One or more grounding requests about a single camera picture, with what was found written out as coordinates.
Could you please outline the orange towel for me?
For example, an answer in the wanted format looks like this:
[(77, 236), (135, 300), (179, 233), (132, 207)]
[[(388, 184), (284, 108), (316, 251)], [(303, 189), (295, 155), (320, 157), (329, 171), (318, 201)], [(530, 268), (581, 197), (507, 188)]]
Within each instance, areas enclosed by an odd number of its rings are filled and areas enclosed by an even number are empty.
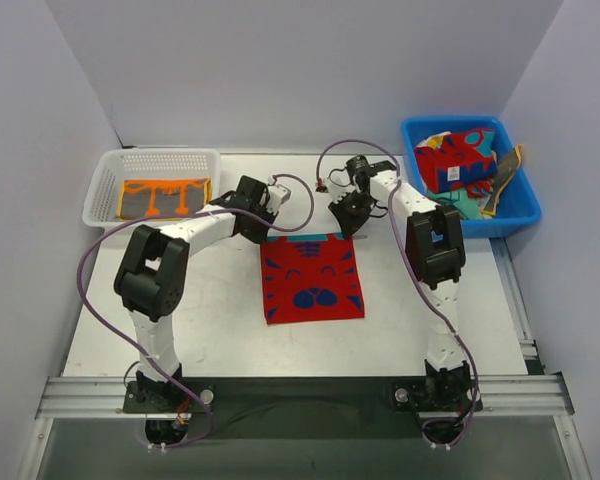
[(122, 183), (117, 207), (119, 220), (161, 215), (186, 215), (202, 209), (210, 200), (209, 177), (180, 179), (130, 179)]

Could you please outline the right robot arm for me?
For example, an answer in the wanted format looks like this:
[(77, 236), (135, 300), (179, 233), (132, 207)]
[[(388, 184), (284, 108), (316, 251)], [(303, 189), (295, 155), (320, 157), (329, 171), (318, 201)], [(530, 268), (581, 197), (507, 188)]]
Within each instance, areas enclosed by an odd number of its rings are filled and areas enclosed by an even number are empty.
[(387, 211), (403, 263), (427, 315), (426, 375), (441, 382), (470, 377), (470, 361), (458, 340), (458, 291), (466, 253), (459, 213), (427, 198), (395, 171), (347, 180), (341, 172), (321, 180), (329, 211), (341, 234), (351, 238), (374, 206)]

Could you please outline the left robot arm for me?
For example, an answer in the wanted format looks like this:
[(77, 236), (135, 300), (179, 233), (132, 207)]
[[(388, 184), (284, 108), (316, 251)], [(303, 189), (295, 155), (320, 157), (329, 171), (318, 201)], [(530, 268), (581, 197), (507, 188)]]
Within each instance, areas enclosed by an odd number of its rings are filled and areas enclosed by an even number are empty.
[(174, 345), (173, 312), (183, 294), (189, 258), (224, 239), (241, 235), (263, 243), (291, 198), (291, 190), (243, 176), (238, 186), (205, 205), (193, 219), (158, 228), (143, 224), (131, 234), (114, 280), (114, 291), (130, 312), (142, 347), (138, 391), (171, 399), (182, 378)]

